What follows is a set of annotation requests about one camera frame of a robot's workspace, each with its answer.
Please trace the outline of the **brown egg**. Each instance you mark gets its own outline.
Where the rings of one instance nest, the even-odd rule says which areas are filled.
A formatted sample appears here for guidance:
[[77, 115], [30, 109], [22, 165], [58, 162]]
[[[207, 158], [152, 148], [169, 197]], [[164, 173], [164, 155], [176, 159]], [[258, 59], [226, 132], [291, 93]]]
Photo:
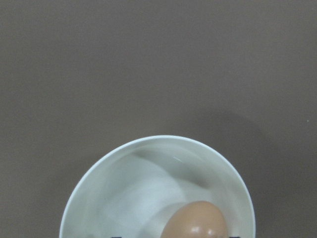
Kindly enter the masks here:
[[165, 225], [162, 238], [227, 238], [224, 215], [210, 202], [191, 202], [177, 210]]

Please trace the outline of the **white bowl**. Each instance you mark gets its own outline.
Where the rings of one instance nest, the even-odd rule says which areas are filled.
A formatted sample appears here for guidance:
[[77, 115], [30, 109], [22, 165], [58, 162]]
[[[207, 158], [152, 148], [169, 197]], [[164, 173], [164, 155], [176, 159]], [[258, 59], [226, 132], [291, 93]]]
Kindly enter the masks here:
[[179, 208], [201, 200], [221, 210], [229, 237], [255, 237], [248, 189], [220, 153], [181, 136], [137, 139], [83, 175], [65, 207], [59, 236], [158, 238]]

